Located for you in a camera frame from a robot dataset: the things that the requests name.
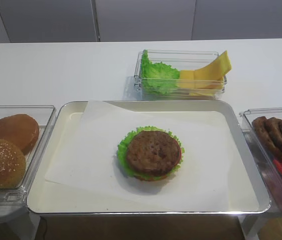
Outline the white parchment paper sheet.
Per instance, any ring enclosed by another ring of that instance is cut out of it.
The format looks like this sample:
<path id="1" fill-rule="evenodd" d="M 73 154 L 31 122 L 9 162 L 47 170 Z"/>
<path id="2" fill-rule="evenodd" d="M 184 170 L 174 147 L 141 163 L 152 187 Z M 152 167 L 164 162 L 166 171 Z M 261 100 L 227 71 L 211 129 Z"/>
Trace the white parchment paper sheet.
<path id="1" fill-rule="evenodd" d="M 164 180 L 138 180 L 119 164 L 120 142 L 145 126 L 171 132 L 184 149 L 180 168 Z M 226 119 L 217 111 L 138 113 L 91 101 L 45 178 L 146 211 L 223 211 L 229 206 L 229 163 L 237 156 Z"/>

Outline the red tomato under patty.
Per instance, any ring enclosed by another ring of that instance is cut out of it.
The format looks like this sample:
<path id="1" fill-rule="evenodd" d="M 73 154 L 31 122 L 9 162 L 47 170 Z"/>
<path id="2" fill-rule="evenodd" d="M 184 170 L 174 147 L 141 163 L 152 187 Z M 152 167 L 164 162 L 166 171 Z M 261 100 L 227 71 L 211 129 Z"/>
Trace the red tomato under patty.
<path id="1" fill-rule="evenodd" d="M 182 160 L 182 148 L 179 146 L 178 147 L 178 155 L 177 155 L 177 160 L 175 166 L 177 166 Z"/>

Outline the brown burger patty on stack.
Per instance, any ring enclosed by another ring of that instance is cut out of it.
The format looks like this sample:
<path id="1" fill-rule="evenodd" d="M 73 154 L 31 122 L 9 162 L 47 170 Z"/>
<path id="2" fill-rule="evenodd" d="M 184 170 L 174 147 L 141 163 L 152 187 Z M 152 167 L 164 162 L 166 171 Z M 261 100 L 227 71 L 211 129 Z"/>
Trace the brown burger patty on stack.
<path id="1" fill-rule="evenodd" d="M 127 147 L 128 166 L 138 174 L 160 177 L 173 170 L 179 143 L 160 130 L 141 131 Z"/>

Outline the middle brown patty in bin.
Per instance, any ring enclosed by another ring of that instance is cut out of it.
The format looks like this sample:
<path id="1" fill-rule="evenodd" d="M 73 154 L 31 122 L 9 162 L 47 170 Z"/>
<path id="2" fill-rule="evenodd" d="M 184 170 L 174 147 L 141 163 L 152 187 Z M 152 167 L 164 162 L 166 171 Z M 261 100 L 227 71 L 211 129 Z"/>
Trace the middle brown patty in bin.
<path id="1" fill-rule="evenodd" d="M 276 117 L 269 118 L 265 122 L 265 127 L 275 146 L 282 151 L 282 132 L 279 126 L 279 123 L 281 121 L 281 119 L 278 119 Z"/>

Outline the clear bin with patties tomato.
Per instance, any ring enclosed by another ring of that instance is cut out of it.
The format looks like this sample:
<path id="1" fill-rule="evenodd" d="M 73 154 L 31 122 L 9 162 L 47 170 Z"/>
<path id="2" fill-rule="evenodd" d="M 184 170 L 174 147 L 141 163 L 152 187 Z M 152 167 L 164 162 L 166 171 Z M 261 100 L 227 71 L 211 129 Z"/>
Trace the clear bin with patties tomato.
<path id="1" fill-rule="evenodd" d="M 254 156 L 255 163 L 262 175 L 266 187 L 273 199 L 273 206 L 276 206 L 282 212 L 282 175 L 276 169 L 273 163 L 273 157 L 265 150 L 252 130 L 252 121 L 257 117 L 265 116 L 282 118 L 282 107 L 280 108 L 260 108 L 249 109 L 240 113 L 242 118 L 242 129 Z"/>

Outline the clear bin with lettuce cheese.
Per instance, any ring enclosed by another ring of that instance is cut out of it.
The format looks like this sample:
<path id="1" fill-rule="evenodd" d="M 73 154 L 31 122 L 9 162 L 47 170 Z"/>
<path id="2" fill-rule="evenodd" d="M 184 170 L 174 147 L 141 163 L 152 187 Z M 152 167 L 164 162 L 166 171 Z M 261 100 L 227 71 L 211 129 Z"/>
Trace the clear bin with lettuce cheese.
<path id="1" fill-rule="evenodd" d="M 134 87 L 142 99 L 216 99 L 232 69 L 228 52 L 144 49 L 138 54 Z"/>

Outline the bottom bun under stack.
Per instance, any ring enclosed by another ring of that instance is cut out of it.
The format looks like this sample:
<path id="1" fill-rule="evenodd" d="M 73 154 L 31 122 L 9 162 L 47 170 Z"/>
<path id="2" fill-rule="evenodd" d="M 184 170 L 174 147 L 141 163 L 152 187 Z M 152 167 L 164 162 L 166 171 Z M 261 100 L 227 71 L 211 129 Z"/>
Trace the bottom bun under stack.
<path id="1" fill-rule="evenodd" d="M 140 181 L 155 182 L 155 181 L 160 181 L 160 180 L 167 178 L 167 175 L 164 175 L 164 176 L 138 176 L 138 175 L 134 175 L 134 177 L 139 179 Z"/>

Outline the yellow cheese slices in bin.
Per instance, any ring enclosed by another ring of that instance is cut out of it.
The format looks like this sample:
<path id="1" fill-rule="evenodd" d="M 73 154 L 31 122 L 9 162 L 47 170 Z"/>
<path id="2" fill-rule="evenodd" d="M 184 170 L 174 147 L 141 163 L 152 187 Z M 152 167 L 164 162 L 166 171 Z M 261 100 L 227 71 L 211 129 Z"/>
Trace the yellow cheese slices in bin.
<path id="1" fill-rule="evenodd" d="M 211 63 L 196 70 L 181 70 L 178 90 L 189 96 L 212 97 L 225 85 L 225 76 L 232 69 L 228 52 L 224 51 Z"/>

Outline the green lettuce under patty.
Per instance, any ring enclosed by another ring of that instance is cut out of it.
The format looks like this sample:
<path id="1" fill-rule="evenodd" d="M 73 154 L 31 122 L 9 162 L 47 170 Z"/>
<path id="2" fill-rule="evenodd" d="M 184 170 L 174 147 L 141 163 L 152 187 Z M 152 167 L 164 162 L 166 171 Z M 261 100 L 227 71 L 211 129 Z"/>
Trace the green lettuce under patty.
<path id="1" fill-rule="evenodd" d="M 134 136 L 136 136 L 138 133 L 140 133 L 141 131 L 163 131 L 168 133 L 171 137 L 173 137 L 180 145 L 180 147 L 182 148 L 182 160 L 181 162 L 173 168 L 173 170 L 171 172 L 169 172 L 167 174 L 167 177 L 169 175 L 171 175 L 172 173 L 176 172 L 180 166 L 181 163 L 183 162 L 183 154 L 185 152 L 184 148 L 182 147 L 181 142 L 179 141 L 178 137 L 176 135 L 174 135 L 172 132 L 170 131 L 165 131 L 163 129 L 157 128 L 155 126 L 141 126 L 136 128 L 135 130 L 130 131 L 123 140 L 121 140 L 121 142 L 118 144 L 118 150 L 117 150 L 117 159 L 119 164 L 121 165 L 121 167 L 125 170 L 126 174 L 130 177 L 134 177 L 134 175 L 137 176 L 147 176 L 145 174 L 140 174 L 140 173 L 136 173 L 135 171 L 133 171 L 127 164 L 127 160 L 126 160 L 126 153 L 127 153 L 127 147 L 129 145 L 129 143 L 131 142 L 132 138 Z"/>

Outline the plain brown bun bottom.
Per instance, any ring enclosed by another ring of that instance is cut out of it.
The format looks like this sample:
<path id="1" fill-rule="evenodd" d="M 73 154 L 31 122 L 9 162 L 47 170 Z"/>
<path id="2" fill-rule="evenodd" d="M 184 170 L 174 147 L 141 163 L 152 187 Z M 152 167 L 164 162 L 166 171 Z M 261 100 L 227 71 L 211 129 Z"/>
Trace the plain brown bun bottom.
<path id="1" fill-rule="evenodd" d="M 16 145 L 27 155 L 39 136 L 37 121 L 27 114 L 15 114 L 0 119 L 0 139 Z"/>

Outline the silver metal baking tray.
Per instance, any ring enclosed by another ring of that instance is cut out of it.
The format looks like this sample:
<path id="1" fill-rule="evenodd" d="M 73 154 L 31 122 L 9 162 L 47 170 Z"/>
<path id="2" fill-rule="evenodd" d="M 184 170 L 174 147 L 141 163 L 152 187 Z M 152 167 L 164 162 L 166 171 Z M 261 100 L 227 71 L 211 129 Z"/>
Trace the silver metal baking tray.
<path id="1" fill-rule="evenodd" d="M 245 137 L 233 112 L 227 103 L 220 100 L 161 100 L 161 101 L 108 101 L 124 110 L 137 113 L 160 113 L 181 111 L 216 111 L 228 124 L 238 156 L 229 163 L 228 197 L 229 206 L 219 211 L 146 211 L 131 201 L 117 198 L 108 200 L 100 194 L 92 194 L 82 188 L 49 182 L 45 175 L 56 154 L 65 141 L 74 135 L 80 119 L 89 102 L 73 101 L 59 111 L 51 137 L 42 156 L 41 163 L 27 197 L 27 206 L 38 214 L 95 214 L 95 213 L 214 213 L 214 214 L 258 214 L 265 212 L 271 200 L 246 143 Z"/>

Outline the left brown patty in bin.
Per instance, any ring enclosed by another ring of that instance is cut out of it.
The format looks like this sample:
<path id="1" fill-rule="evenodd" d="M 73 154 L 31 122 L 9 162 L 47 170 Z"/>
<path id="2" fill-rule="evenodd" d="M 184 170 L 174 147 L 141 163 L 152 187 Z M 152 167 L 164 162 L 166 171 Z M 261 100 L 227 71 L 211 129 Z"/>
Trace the left brown patty in bin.
<path id="1" fill-rule="evenodd" d="M 259 141 L 266 147 L 268 151 L 278 160 L 282 162 L 282 151 L 275 146 L 273 140 L 271 139 L 268 131 L 265 128 L 265 122 L 267 118 L 265 116 L 260 116 L 252 121 L 252 126 L 259 139 Z"/>

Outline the green lettuce leaves in bin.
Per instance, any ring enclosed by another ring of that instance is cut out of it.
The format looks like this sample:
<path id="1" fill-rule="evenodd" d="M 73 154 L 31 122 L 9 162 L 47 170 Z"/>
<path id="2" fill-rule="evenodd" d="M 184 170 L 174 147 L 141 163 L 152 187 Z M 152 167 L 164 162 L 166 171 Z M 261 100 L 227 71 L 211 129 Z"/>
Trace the green lettuce leaves in bin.
<path id="1" fill-rule="evenodd" d="M 180 72 L 162 62 L 152 63 L 148 51 L 144 50 L 141 58 L 142 87 L 149 94 L 167 96 L 175 91 Z"/>

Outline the yellow cheese slice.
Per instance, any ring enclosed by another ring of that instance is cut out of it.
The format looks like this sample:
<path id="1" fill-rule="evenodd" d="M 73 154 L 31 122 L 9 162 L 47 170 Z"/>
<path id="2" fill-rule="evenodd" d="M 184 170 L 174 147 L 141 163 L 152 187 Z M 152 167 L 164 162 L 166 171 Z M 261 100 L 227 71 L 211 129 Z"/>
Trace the yellow cheese slice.
<path id="1" fill-rule="evenodd" d="M 228 51 L 224 51 L 215 60 L 203 68 L 194 70 L 194 80 L 218 81 L 232 69 Z"/>

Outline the clear bin with buns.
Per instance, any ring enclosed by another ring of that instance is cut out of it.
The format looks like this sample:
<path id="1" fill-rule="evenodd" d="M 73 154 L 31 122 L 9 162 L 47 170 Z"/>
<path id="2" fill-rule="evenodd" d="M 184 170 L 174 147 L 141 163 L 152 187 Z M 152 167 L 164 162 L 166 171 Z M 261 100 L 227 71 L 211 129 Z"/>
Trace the clear bin with buns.
<path id="1" fill-rule="evenodd" d="M 39 136 L 34 148 L 25 155 L 26 168 L 22 181 L 16 188 L 0 188 L 0 206 L 22 206 L 35 177 L 41 154 L 47 144 L 55 122 L 56 109 L 52 105 L 0 105 L 0 119 L 17 114 L 27 114 L 39 125 Z"/>

